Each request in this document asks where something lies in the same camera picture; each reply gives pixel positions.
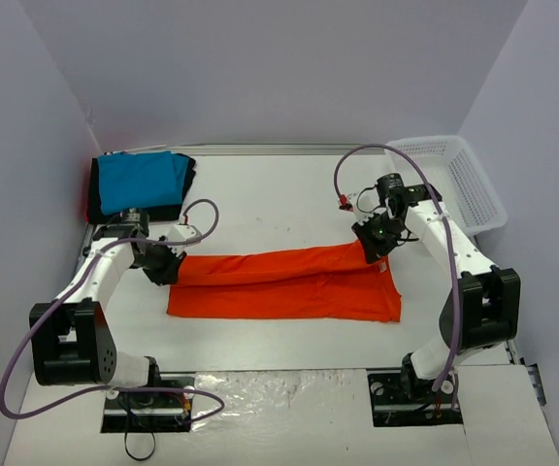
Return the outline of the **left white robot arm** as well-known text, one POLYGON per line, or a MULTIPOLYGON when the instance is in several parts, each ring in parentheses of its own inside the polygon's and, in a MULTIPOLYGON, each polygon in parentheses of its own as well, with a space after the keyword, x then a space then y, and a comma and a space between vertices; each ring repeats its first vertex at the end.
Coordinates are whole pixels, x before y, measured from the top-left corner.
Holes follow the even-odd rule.
POLYGON ((175 284, 186 258, 186 239, 197 231, 174 225, 168 234, 148 244, 148 214, 129 209, 99 227, 86 261, 73 282, 51 303, 55 308, 44 323, 49 303, 34 305, 29 324, 34 372, 40 385, 95 384, 129 388, 143 406, 158 403, 164 394, 158 364, 151 356, 116 349, 105 315, 123 274, 140 269, 158 286, 175 284))

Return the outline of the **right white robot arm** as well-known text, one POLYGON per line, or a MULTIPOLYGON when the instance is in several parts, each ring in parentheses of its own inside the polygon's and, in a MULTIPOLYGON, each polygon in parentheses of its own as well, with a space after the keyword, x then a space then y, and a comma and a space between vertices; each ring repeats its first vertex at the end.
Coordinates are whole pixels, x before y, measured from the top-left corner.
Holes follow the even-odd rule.
POLYGON ((405 185, 392 173, 372 189, 376 204, 360 194, 345 201, 355 215, 351 229, 367 263, 383 259, 413 236, 450 275, 451 290, 435 336, 408 353, 401 365, 402 394, 420 401, 443 384, 455 363, 516 336, 521 279, 514 269, 500 268, 478 250, 432 185, 405 185))

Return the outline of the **orange t shirt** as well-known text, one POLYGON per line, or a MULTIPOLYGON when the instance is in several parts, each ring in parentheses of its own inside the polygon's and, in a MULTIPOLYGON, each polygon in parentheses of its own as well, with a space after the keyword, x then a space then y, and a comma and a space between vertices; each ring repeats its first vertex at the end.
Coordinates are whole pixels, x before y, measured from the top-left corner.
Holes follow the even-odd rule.
POLYGON ((182 318, 398 322, 402 296, 387 259, 369 264, 358 242, 247 255, 192 255, 169 290, 182 318))

